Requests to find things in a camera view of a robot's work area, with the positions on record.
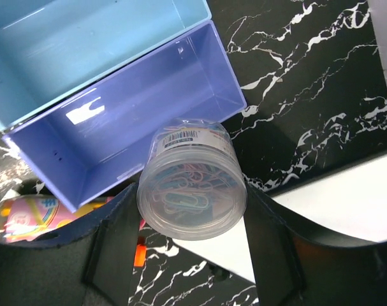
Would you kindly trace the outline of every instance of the barcode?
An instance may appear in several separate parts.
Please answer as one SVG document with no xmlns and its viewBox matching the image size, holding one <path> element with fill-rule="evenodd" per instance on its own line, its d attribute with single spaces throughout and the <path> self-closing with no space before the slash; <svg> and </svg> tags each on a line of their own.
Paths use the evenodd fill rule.
<svg viewBox="0 0 387 306">
<path fill-rule="evenodd" d="M 197 131 L 182 131 L 182 132 L 177 132 L 174 134 L 171 134 L 163 139 L 163 145 L 166 145 L 170 142 L 173 142 L 178 139 L 182 138 L 197 138 L 198 137 L 198 132 Z"/>
</svg>

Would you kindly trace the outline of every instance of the black marble surface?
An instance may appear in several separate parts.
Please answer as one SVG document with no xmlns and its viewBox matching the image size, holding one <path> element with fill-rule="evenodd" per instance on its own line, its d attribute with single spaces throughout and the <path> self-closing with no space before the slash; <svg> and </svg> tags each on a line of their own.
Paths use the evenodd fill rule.
<svg viewBox="0 0 387 306">
<path fill-rule="evenodd" d="M 225 123 L 246 179 L 280 191 L 387 151 L 387 89 L 369 7 L 353 0 L 208 0 L 249 107 Z M 25 183 L 34 183 L 27 187 Z M 44 185 L 1 141 L 0 200 Z M 130 305 L 258 305 L 254 285 L 148 226 Z"/>
</svg>

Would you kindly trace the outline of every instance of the orange object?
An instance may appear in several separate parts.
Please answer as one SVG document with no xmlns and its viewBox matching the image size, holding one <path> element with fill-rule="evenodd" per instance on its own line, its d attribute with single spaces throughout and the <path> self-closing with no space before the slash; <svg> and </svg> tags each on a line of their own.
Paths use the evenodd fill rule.
<svg viewBox="0 0 387 306">
<path fill-rule="evenodd" d="M 137 267 L 144 266 L 146 255 L 147 255 L 146 245 L 138 244 L 136 246 L 134 266 L 137 266 Z"/>
</svg>

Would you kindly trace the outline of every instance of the colorful bottle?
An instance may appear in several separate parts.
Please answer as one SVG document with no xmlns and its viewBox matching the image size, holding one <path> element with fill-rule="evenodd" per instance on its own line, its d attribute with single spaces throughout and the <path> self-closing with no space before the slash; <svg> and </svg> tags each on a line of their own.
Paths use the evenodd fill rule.
<svg viewBox="0 0 387 306">
<path fill-rule="evenodd" d="M 53 196 L 19 196 L 0 203 L 0 242 L 34 240 L 36 237 L 64 226 L 112 198 L 98 198 L 71 213 Z"/>
</svg>

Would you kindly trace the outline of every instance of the rectangular plastic tray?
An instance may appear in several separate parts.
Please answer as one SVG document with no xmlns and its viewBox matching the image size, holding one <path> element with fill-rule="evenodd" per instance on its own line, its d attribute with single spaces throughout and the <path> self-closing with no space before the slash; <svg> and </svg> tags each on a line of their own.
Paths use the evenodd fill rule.
<svg viewBox="0 0 387 306">
<path fill-rule="evenodd" d="M 70 210 L 143 169 L 175 117 L 221 122 L 246 107 L 212 22 L 14 129 L 4 141 Z"/>
<path fill-rule="evenodd" d="M 0 0 L 0 129 L 208 19 L 206 0 Z"/>
</svg>

